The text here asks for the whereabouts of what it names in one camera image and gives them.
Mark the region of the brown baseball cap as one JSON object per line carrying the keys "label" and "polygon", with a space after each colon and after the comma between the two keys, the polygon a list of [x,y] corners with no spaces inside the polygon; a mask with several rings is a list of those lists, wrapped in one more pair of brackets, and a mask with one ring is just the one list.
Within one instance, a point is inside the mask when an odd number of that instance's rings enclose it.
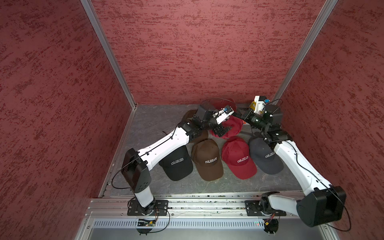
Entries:
{"label": "brown baseball cap", "polygon": [[[196,114],[197,112],[197,109],[194,109],[194,110],[189,110],[187,111],[183,118],[182,118],[182,121],[183,122],[189,122],[190,124],[193,122],[193,117],[194,115]],[[207,140],[209,138],[209,133],[207,130],[202,130],[202,133],[199,137],[196,137],[195,139],[193,140],[190,140],[189,143],[190,144],[197,144],[197,143],[200,143],[204,140]]]}
{"label": "brown baseball cap", "polygon": [[199,175],[205,181],[215,181],[224,174],[220,149],[212,139],[204,140],[193,146],[192,161]]}

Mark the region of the red baseball cap back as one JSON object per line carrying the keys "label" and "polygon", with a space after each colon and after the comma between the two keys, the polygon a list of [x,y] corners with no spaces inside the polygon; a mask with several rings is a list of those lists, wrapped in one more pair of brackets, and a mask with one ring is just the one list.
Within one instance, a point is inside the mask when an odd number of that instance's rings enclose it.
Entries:
{"label": "red baseball cap back", "polygon": [[[232,99],[229,99],[229,100],[213,99],[211,103],[216,109],[222,109],[226,106],[230,106],[234,111],[237,109],[237,106],[234,102],[232,102]],[[243,120],[231,115],[228,120],[226,120],[225,122],[222,122],[222,126],[224,128],[230,128],[230,129],[221,138],[229,139],[239,134],[243,128],[243,123],[244,123]]]}

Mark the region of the red baseball cap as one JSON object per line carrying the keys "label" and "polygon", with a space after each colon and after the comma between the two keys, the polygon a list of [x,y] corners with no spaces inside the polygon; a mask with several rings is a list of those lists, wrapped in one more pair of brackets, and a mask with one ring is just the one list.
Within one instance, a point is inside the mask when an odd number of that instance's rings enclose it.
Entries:
{"label": "red baseball cap", "polygon": [[[226,106],[230,106],[234,111],[237,109],[237,106],[234,102],[232,102],[232,99],[229,99],[229,100],[213,99],[211,103],[216,109],[222,109]],[[226,120],[225,122],[222,122],[222,126],[224,128],[230,128],[230,129],[221,138],[229,139],[239,134],[243,128],[243,123],[244,123],[243,120],[231,115],[228,120]]]}
{"label": "red baseball cap", "polygon": [[240,137],[231,137],[224,143],[222,160],[238,179],[247,180],[257,173],[249,145]]}

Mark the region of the red baseball cap front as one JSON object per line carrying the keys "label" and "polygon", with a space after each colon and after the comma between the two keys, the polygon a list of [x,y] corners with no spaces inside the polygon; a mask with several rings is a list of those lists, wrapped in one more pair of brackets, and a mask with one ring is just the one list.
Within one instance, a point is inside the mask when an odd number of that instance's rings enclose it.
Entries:
{"label": "red baseball cap front", "polygon": [[249,145],[240,137],[231,137],[224,143],[222,160],[238,179],[247,180],[257,173]]}

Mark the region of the dark grey baseball cap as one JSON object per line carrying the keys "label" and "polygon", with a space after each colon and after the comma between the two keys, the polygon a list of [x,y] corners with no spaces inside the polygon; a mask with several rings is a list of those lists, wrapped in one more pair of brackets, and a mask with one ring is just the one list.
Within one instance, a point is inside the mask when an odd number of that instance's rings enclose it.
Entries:
{"label": "dark grey baseball cap", "polygon": [[263,138],[249,140],[250,157],[264,173],[275,175],[284,169],[281,158],[270,148]]}

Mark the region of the black baseball cap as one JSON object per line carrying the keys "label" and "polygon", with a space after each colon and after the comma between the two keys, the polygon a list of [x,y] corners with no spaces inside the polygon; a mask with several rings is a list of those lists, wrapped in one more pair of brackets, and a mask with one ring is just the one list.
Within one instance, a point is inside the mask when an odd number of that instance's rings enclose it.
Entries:
{"label": "black baseball cap", "polygon": [[193,162],[186,146],[181,146],[164,157],[159,165],[168,178],[174,182],[180,181],[192,173]]}

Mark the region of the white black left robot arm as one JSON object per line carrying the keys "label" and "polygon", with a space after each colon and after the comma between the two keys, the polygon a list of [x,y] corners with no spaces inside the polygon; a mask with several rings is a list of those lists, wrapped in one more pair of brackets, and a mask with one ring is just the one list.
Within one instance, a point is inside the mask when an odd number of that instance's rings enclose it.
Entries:
{"label": "white black left robot arm", "polygon": [[220,137],[225,135],[229,128],[223,127],[222,123],[234,113],[235,111],[228,105],[218,110],[211,104],[201,104],[191,119],[178,123],[172,132],[159,141],[139,151],[129,149],[120,172],[129,184],[139,206],[151,209],[156,202],[150,189],[152,180],[150,171],[154,166],[174,150],[200,137],[204,130],[212,130]]}

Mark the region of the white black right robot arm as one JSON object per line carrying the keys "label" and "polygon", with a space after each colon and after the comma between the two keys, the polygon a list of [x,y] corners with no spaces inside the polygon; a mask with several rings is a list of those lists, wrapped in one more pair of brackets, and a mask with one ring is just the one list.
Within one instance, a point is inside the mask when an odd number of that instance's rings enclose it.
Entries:
{"label": "white black right robot arm", "polygon": [[274,175],[287,166],[300,184],[304,198],[295,200],[279,192],[262,194],[260,210],[265,216],[284,211],[296,216],[309,227],[339,221],[346,211],[346,193],[333,186],[300,152],[292,137],[282,129],[283,113],[270,103],[256,113],[251,108],[238,108],[234,117],[251,128],[260,130],[249,140],[251,159],[263,172]]}

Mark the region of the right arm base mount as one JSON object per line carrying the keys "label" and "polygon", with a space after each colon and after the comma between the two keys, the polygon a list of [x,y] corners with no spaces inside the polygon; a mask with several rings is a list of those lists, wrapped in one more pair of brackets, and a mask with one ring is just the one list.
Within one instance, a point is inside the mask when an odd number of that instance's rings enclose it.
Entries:
{"label": "right arm base mount", "polygon": [[260,201],[245,201],[245,209],[248,217],[285,217],[286,212],[274,210],[268,204],[263,205]]}

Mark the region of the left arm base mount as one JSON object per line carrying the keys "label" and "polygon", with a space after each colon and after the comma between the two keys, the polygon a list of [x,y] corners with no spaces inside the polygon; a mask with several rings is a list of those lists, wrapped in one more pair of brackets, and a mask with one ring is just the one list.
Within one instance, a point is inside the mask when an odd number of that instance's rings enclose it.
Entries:
{"label": "left arm base mount", "polygon": [[129,200],[127,207],[128,216],[136,217],[159,217],[166,216],[168,212],[169,201],[153,200],[147,207],[142,207],[136,198]]}

